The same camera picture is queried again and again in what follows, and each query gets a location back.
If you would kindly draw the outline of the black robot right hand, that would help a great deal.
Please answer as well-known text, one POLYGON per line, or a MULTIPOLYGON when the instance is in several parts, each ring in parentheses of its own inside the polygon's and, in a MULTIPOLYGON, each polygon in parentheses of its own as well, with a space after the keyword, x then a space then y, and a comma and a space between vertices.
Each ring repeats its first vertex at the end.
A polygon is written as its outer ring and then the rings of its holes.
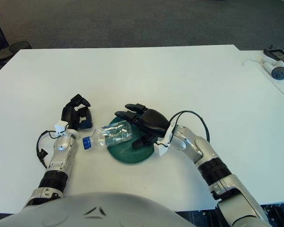
POLYGON ((154 144, 158 138, 163 138, 170 126, 167 118, 154 109, 142 104, 126 104, 127 111, 117 111, 115 116, 135 125, 145 133, 132 143, 133 148, 142 148, 154 144))

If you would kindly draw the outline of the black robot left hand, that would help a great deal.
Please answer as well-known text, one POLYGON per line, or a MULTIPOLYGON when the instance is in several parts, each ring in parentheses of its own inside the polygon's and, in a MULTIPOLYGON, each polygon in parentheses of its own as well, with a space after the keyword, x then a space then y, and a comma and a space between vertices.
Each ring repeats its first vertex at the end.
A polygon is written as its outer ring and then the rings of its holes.
POLYGON ((61 120, 68 123, 72 130, 90 129, 93 127, 90 103, 80 94, 75 95, 63 108, 61 120))

